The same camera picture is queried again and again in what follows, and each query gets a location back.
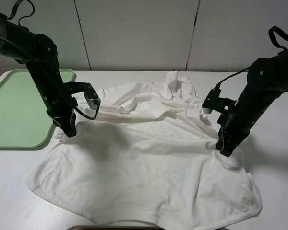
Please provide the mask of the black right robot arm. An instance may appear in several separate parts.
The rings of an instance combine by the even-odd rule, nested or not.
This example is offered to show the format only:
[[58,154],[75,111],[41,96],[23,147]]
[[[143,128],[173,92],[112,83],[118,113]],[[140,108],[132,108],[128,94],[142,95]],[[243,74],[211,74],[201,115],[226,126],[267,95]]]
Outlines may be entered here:
[[288,35],[277,26],[268,31],[272,44],[281,48],[278,55],[259,58],[248,69],[247,84],[237,101],[216,97],[220,131],[216,149],[229,157],[249,135],[250,129],[272,102],[288,92],[288,49],[276,40],[279,35],[288,42]]

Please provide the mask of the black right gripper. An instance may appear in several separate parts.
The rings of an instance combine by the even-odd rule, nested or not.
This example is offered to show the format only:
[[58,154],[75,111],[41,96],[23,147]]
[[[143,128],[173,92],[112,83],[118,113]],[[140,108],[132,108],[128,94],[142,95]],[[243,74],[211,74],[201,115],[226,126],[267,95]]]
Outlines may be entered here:
[[221,114],[218,123],[221,128],[218,133],[216,149],[226,157],[230,157],[234,149],[249,135],[250,129],[257,122],[255,118],[243,117],[236,112],[232,103],[226,114]]

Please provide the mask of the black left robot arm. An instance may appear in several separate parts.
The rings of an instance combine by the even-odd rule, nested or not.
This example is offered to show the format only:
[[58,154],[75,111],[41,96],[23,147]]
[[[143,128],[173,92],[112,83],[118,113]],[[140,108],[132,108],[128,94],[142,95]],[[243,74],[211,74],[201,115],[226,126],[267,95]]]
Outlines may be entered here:
[[57,46],[47,36],[34,34],[0,13],[0,55],[26,65],[53,123],[68,136],[76,135],[71,82],[63,82]]

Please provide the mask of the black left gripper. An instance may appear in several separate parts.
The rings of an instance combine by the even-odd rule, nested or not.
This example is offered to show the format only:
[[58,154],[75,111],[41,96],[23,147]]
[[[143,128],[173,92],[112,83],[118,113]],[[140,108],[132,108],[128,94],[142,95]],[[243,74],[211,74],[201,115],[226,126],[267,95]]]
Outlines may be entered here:
[[70,105],[47,105],[47,114],[68,137],[76,136],[76,115]]

